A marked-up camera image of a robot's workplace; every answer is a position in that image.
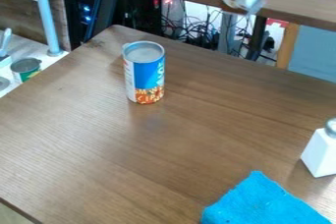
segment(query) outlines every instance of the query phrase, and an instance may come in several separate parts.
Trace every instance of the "green can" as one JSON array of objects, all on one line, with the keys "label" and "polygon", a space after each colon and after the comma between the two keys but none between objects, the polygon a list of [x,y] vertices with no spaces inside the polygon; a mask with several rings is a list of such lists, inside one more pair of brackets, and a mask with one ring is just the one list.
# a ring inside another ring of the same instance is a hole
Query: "green can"
[{"label": "green can", "polygon": [[35,58],[26,58],[17,61],[11,65],[11,70],[14,75],[14,79],[22,84],[28,81],[30,78],[40,73],[40,60]]}]

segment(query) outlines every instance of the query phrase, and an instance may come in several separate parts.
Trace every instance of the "open can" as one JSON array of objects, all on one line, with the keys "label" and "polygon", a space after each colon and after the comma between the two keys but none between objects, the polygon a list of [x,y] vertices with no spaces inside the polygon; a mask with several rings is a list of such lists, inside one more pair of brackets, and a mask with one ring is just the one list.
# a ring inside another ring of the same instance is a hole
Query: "open can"
[{"label": "open can", "polygon": [[40,60],[26,58],[11,65],[14,79],[17,83],[24,83],[40,72]]},{"label": "open can", "polygon": [[157,102],[164,94],[165,50],[155,42],[137,41],[123,46],[126,92],[139,104]]}]

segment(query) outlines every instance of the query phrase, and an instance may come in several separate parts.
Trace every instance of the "wall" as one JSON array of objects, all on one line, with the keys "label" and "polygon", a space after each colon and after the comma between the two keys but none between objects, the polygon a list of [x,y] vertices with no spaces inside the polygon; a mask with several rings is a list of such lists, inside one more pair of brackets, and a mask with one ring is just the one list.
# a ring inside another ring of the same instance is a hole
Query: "wall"
[{"label": "wall", "polygon": [[336,83],[336,32],[302,26],[289,70]]},{"label": "wall", "polygon": [[[49,0],[62,48],[71,51],[64,0]],[[0,29],[11,28],[25,38],[46,43],[35,0],[0,0]]]}]

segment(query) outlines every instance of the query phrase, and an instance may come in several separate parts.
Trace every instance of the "blue can label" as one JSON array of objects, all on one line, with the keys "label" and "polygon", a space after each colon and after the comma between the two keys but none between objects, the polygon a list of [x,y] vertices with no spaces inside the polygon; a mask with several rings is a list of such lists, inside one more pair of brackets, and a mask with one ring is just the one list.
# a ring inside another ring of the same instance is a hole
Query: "blue can label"
[{"label": "blue can label", "polygon": [[151,63],[134,63],[124,59],[128,97],[140,104],[154,103],[164,94],[165,57]]}]

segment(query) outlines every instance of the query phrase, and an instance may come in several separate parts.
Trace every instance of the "blue towel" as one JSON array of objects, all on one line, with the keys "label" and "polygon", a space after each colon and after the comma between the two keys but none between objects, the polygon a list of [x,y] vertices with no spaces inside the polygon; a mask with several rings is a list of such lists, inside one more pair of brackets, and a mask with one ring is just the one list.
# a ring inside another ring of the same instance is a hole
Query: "blue towel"
[{"label": "blue towel", "polygon": [[234,190],[207,207],[202,224],[330,224],[261,172],[251,172]]}]

